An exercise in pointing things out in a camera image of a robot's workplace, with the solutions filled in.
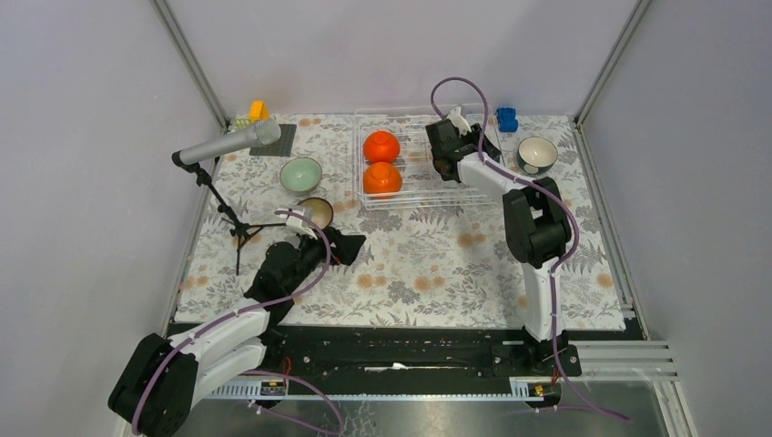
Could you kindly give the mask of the pale green bowl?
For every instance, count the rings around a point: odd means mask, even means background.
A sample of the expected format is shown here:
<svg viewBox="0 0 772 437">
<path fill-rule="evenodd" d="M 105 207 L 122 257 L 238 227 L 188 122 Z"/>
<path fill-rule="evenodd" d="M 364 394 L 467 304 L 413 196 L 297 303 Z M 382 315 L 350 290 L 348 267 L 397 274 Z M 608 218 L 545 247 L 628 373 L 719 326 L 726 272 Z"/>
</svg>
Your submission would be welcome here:
<svg viewBox="0 0 772 437">
<path fill-rule="evenodd" d="M 281 168 L 279 183 L 290 192 L 307 193 L 318 187 L 322 175 L 322 166 L 315 159 L 293 158 Z"/>
</svg>

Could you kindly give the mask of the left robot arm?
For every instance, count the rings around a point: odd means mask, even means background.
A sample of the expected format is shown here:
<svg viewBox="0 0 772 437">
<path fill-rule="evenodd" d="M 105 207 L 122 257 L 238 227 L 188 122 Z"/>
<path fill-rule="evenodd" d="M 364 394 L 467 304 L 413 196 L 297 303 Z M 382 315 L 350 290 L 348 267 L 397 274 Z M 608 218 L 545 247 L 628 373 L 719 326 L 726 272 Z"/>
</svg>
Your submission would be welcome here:
<svg viewBox="0 0 772 437">
<path fill-rule="evenodd" d="M 170 338 L 151 333 L 136 346 L 107 400 L 107 407 L 138 434 L 171 436 L 193 407 L 246 371 L 276 371 L 280 346 L 261 340 L 292 308 L 299 290 L 312 286 L 315 269 L 351 265 L 366 238 L 327 227 L 321 235 L 281 241 L 266 258 L 244 297 L 232 310 Z"/>
</svg>

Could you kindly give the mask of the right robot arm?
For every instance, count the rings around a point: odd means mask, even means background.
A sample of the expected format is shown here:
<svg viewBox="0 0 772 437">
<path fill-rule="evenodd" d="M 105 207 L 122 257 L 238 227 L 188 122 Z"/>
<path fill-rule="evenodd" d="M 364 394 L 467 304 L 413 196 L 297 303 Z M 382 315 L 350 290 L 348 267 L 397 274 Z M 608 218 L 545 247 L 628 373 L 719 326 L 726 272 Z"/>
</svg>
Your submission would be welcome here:
<svg viewBox="0 0 772 437">
<path fill-rule="evenodd" d="M 425 128 L 432 164 L 445 181 L 478 189 L 503 208 L 507 247 L 521 262 L 528 307 L 521 362 L 536 375 L 565 378 L 571 360 L 560 314 L 559 265 L 574 249 L 573 226 L 556 183 L 518 176 L 489 155 L 480 125 L 458 128 L 449 118 Z"/>
</svg>

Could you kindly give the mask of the orange bowl front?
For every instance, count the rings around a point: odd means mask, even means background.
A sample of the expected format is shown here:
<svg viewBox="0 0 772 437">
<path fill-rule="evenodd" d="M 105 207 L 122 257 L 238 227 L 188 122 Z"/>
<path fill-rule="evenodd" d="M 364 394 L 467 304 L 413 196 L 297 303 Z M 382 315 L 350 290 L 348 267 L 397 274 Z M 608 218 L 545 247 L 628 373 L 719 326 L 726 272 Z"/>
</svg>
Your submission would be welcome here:
<svg viewBox="0 0 772 437">
<path fill-rule="evenodd" d="M 390 198 L 402 189 L 401 172 L 391 163 L 376 162 L 367 167 L 362 177 L 365 194 Z"/>
</svg>

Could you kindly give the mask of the dark blue bowl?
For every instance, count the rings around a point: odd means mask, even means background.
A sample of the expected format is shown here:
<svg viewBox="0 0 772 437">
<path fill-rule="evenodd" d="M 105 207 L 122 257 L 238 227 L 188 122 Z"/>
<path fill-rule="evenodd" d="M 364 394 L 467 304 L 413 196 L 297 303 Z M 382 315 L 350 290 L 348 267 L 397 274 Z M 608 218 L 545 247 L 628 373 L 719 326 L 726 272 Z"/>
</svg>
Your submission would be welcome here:
<svg viewBox="0 0 772 437">
<path fill-rule="evenodd" d="M 555 144 L 543 137 L 528 137 L 521 141 L 516 150 L 518 167 L 529 176 L 548 171 L 558 159 Z"/>
</svg>

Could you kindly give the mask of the orange bowl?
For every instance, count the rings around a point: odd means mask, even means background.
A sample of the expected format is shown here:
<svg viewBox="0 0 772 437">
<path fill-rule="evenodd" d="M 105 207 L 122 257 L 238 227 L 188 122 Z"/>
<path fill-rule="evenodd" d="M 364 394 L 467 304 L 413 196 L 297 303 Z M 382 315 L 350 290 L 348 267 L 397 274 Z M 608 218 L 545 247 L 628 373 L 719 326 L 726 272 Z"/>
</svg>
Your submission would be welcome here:
<svg viewBox="0 0 772 437">
<path fill-rule="evenodd" d="M 401 153 L 401 144 L 392 133 L 378 130 L 365 139 L 362 153 L 371 163 L 392 163 Z"/>
<path fill-rule="evenodd" d="M 401 172 L 391 163 L 376 162 L 367 167 L 362 177 L 365 194 L 390 198 L 402 189 Z"/>
</svg>

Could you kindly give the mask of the black patterned bowl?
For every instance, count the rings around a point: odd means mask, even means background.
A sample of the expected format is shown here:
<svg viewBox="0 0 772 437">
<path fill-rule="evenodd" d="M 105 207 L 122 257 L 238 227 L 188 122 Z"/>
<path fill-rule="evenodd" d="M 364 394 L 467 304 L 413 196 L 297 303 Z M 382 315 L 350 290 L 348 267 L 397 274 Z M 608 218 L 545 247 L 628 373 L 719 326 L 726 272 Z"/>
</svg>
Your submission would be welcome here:
<svg viewBox="0 0 772 437">
<path fill-rule="evenodd" d="M 321 229 L 328 227 L 334 219 L 333 207 L 324 198 L 305 198 L 298 203 L 298 206 L 308 209 L 311 220 Z"/>
</svg>

